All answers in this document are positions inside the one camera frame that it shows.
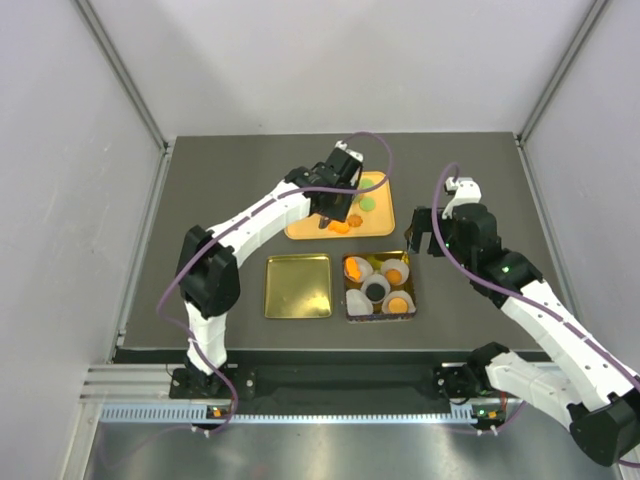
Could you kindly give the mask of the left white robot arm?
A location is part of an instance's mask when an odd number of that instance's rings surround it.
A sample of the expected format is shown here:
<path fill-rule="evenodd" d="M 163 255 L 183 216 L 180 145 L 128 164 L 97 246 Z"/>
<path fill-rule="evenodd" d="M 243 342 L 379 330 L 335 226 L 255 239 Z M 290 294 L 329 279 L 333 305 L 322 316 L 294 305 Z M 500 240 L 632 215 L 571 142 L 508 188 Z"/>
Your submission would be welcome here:
<path fill-rule="evenodd" d="M 261 200 L 233 218 L 185 235 L 176 274 L 190 329 L 186 365 L 205 396 L 226 387 L 226 316 L 241 293 L 239 269 L 289 225 L 314 214 L 343 221 L 362 175 L 364 156 L 338 142 L 327 160 L 291 170 Z"/>

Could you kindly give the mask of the black sandwich cookie bottom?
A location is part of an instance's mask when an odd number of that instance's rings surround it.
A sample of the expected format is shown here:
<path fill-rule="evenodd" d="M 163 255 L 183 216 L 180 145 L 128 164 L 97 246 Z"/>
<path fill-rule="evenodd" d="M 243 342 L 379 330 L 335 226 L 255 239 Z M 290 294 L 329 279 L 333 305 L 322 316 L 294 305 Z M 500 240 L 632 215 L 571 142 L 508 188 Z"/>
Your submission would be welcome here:
<path fill-rule="evenodd" d="M 385 298 L 386 290 L 382 284 L 371 283 L 366 287 L 365 294 L 371 302 L 378 303 Z"/>

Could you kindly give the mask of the chocolate chip cookie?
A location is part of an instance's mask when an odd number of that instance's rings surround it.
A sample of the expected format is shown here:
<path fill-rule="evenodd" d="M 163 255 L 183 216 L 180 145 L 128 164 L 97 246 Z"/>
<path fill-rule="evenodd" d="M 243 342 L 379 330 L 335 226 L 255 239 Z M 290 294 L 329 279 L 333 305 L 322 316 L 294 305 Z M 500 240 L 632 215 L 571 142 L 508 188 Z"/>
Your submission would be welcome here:
<path fill-rule="evenodd" d="M 387 270 L 385 277 L 390 284 L 399 285 L 403 282 L 403 275 L 400 271 L 395 269 Z"/>

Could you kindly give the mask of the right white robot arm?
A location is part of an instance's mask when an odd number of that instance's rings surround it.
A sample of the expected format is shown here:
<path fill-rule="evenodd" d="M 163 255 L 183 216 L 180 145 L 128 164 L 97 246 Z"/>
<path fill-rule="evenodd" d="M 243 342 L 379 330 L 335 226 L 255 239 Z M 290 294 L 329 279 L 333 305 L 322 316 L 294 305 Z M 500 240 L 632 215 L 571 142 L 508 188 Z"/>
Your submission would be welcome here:
<path fill-rule="evenodd" d="M 424 235 L 428 254 L 451 260 L 561 372 L 546 372 L 491 342 L 467 357 L 464 395 L 516 396 L 561 424 L 595 463 L 623 464 L 639 445 L 638 373 L 593 338 L 526 256 L 503 247 L 497 220 L 484 205 L 457 206 L 451 214 L 417 207 L 405 232 L 410 252 L 419 252 Z"/>

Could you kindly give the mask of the gold tin lid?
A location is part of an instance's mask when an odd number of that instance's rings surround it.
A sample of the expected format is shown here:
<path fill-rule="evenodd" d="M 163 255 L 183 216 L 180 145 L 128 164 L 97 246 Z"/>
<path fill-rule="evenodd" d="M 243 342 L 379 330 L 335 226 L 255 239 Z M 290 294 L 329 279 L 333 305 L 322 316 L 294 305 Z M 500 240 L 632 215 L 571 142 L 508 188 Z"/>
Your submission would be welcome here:
<path fill-rule="evenodd" d="M 264 285 L 267 319 L 324 319 L 331 315 L 331 260 L 327 254 L 276 255 L 267 259 Z"/>

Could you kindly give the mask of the round dotted biscuit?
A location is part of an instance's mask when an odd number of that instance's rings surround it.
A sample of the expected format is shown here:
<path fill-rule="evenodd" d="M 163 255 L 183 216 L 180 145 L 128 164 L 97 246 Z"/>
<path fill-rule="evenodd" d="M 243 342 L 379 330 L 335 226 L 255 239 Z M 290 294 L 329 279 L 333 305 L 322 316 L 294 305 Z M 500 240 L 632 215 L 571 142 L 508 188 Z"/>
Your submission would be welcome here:
<path fill-rule="evenodd" d="M 387 306 L 388 306 L 389 312 L 393 314 L 407 313 L 409 311 L 408 302 L 401 297 L 391 298 Z"/>

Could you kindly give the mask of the metal tongs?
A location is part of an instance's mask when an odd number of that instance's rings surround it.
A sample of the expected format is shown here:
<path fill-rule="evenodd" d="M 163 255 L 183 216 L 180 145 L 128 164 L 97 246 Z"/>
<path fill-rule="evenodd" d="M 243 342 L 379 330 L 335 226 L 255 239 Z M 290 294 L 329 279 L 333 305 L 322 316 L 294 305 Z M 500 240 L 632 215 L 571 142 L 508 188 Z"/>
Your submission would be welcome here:
<path fill-rule="evenodd" d="M 321 230 L 326 229 L 331 223 L 331 219 L 329 217 L 321 217 L 319 220 L 318 228 Z"/>

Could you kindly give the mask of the gold cookie tin box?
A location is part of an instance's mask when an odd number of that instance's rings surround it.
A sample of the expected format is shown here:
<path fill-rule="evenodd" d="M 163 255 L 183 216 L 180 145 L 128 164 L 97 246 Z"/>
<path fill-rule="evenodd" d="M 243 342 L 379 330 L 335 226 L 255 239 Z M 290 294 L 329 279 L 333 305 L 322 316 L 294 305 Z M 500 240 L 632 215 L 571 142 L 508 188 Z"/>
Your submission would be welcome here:
<path fill-rule="evenodd" d="M 353 317 L 353 316 L 349 316 L 347 314 L 347 310 L 346 310 L 346 300 L 345 300 L 345 293 L 347 290 L 349 289 L 359 289 L 362 286 L 362 283 L 355 283 L 353 281 L 350 281 L 348 278 L 345 277 L 344 274 L 344 260 L 349 257 L 349 256 L 358 256 L 358 257 L 362 257 L 364 259 L 366 259 L 373 267 L 374 269 L 374 273 L 380 273 L 380 267 L 381 264 L 390 259 L 390 258 L 398 258 L 401 259 L 402 261 L 404 261 L 410 269 L 410 275 L 409 278 L 407 279 L 407 281 L 401 285 L 401 286 L 391 286 L 391 292 L 392 291 L 398 291 L 398 290 L 403 290 L 406 291 L 413 299 L 415 306 L 416 306 L 416 311 L 413 314 L 405 314 L 405 315 L 390 315 L 390 314 L 384 314 L 381 310 L 382 307 L 382 302 L 379 304 L 373 304 L 374 307 L 374 312 L 372 315 L 368 315 L 368 316 L 359 316 L 359 317 Z M 412 269 L 410 266 L 410 261 L 409 261 L 409 256 L 408 253 L 405 251 L 384 251 L 384 252 L 373 252 L 373 253 L 356 253 L 356 254 L 346 254 L 343 256 L 342 259 L 342 269 L 343 269 L 343 282 L 344 282 L 344 306 L 345 306 L 345 311 L 346 311 L 346 318 L 350 323 L 389 323 L 389 322 L 401 322 L 401 321 L 408 321 L 410 319 L 412 319 L 415 314 L 417 313 L 417 299 L 416 299 L 416 293 L 415 293 L 415 287 L 414 287 L 414 275 L 412 273 Z"/>

